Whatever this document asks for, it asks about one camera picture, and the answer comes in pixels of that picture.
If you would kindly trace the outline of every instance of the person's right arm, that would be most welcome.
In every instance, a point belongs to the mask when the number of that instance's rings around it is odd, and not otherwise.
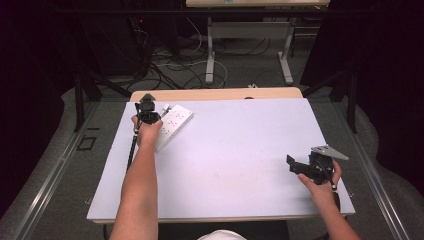
[[[340,165],[333,161],[334,165],[334,174],[333,182],[337,185],[342,170]],[[312,200],[315,205],[318,207],[319,213],[324,220],[325,226],[327,227],[328,234],[332,240],[356,240],[360,239],[353,228],[349,223],[344,219],[340,214],[339,209],[336,206],[334,201],[333,190],[331,189],[331,184],[329,182],[316,185],[303,174],[299,174],[300,181],[309,189],[312,195]]]

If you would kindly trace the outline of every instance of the power socket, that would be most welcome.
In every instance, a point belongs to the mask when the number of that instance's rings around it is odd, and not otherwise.
[[[159,130],[156,151],[162,150],[166,144],[193,118],[193,112],[176,105],[162,118],[163,125]]]

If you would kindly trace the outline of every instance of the gray carpet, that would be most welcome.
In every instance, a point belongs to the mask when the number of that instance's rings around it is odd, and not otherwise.
[[[219,42],[221,45],[217,44],[216,47],[221,47],[220,51],[223,51],[225,47],[224,52],[227,53],[246,53],[260,42],[261,39],[223,41]],[[257,49],[257,52],[264,50],[266,43],[265,41],[263,43],[264,45],[261,45]],[[296,86],[298,86],[298,81],[312,43],[313,39],[299,39],[296,42],[295,57],[289,58],[292,75],[296,80]],[[226,67],[226,70],[221,65],[216,64],[216,73],[222,77],[227,75],[225,82],[225,87],[227,88],[246,87],[252,83],[257,84],[259,87],[285,86],[282,81],[282,74],[276,55],[276,51],[280,50],[280,42],[271,41],[269,49],[260,55],[217,55],[216,61],[220,61]],[[192,53],[192,51],[193,48],[185,50],[184,53],[187,55],[202,55],[200,52]],[[167,62],[168,60],[160,60],[156,63],[163,64]],[[202,72],[204,73],[205,67],[204,64],[198,64],[193,65],[190,69],[200,74]],[[161,67],[161,69],[176,82],[182,85],[187,84],[187,88],[200,86],[200,81],[196,80],[197,78],[190,81],[195,76],[189,70],[172,71],[166,67]],[[218,80],[218,76],[216,79],[217,81],[208,87],[223,87],[221,81]],[[129,86],[129,89],[131,91],[150,89],[155,85],[156,82],[153,80],[143,81]],[[167,89],[167,87],[162,84],[160,89]],[[54,194],[48,199],[49,202],[45,209],[41,209],[42,215],[39,215],[40,218],[35,219],[34,223],[36,224],[33,224],[34,228],[30,229],[33,231],[27,234],[27,236],[30,236],[30,239],[103,238],[102,226],[86,220],[86,214],[89,209],[89,204],[86,203],[86,200],[94,195],[105,164],[104,161],[106,160],[119,124],[124,102],[127,99],[122,99],[115,92],[107,88],[102,88],[102,92],[105,96],[104,99],[102,102],[93,105],[96,107],[96,110],[92,117],[88,119],[87,125],[81,130],[83,131],[81,132],[81,138],[85,140],[82,141],[79,139],[78,143],[81,143],[79,145],[80,150],[72,152],[69,164],[66,166],[66,171],[64,171]],[[337,112],[339,106],[330,103],[326,97],[327,94],[327,89],[323,89],[311,96],[310,102],[327,142],[348,155],[351,159],[347,162],[341,162],[343,180],[346,187],[354,193],[352,202],[357,211],[355,215],[348,218],[348,221],[363,239],[396,239],[392,235],[379,202],[376,200],[375,194],[364,176],[363,166],[361,166],[358,160],[360,154],[345,129],[345,122],[339,118]],[[14,236],[20,236],[17,235],[17,231],[22,229],[22,225],[20,224],[25,219],[31,203],[36,198],[37,193],[42,188],[45,179],[55,164],[62,160],[61,154],[68,146],[75,124],[73,92],[66,93],[63,98],[66,102],[66,110],[61,125],[53,137],[49,148],[46,150],[42,159],[40,159],[30,180],[14,204],[1,219],[1,239],[14,239]],[[357,136],[370,160],[373,161],[378,169],[384,188],[393,202],[393,208],[397,210],[396,212],[399,214],[399,218],[407,229],[409,238],[420,239],[421,236],[424,236],[424,230],[420,227],[424,226],[424,220],[420,217],[424,213],[424,200],[422,196],[405,180],[381,168],[375,161],[378,136],[372,124],[369,123],[366,115],[360,109],[357,112],[357,128],[359,131]],[[83,150],[84,148],[90,148],[94,138],[95,141],[92,149]],[[112,226],[108,226],[108,232],[110,232],[111,228]],[[314,239],[325,233],[324,225],[318,218],[290,220],[288,221],[288,230],[290,239],[292,240]]]

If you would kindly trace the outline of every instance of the power strip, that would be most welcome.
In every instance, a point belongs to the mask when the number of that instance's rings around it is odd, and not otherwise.
[[[162,118],[162,128],[159,130],[156,151],[162,150],[166,144],[193,118],[193,112],[176,105]]]

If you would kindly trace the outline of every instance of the desk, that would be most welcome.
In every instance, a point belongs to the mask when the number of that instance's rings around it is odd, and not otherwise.
[[[183,99],[190,101],[168,102],[173,96],[173,100],[180,100],[178,96],[185,92]],[[308,100],[301,98],[298,89],[150,93],[157,98],[156,109],[165,103],[180,104],[194,113],[193,119],[155,154],[160,222],[318,216],[309,191],[289,172],[286,163],[287,154],[306,163],[310,148],[325,144]],[[193,101],[190,93],[200,93],[203,101]],[[135,93],[132,100],[142,95],[144,92]],[[264,98],[240,100],[257,96]],[[96,223],[115,219],[132,140],[129,119],[134,112],[134,104],[128,103],[90,206],[87,219]],[[339,182],[339,192],[342,214],[355,213],[343,181]]]
[[[325,6],[330,0],[187,0],[187,7],[215,8],[215,7],[296,7],[296,6]],[[274,38],[284,39],[283,52],[278,57],[283,71],[284,81],[293,84],[287,55],[293,37],[296,19],[290,22],[212,22],[208,18],[208,62],[206,66],[205,82],[213,83],[215,52],[213,51],[214,38]]]

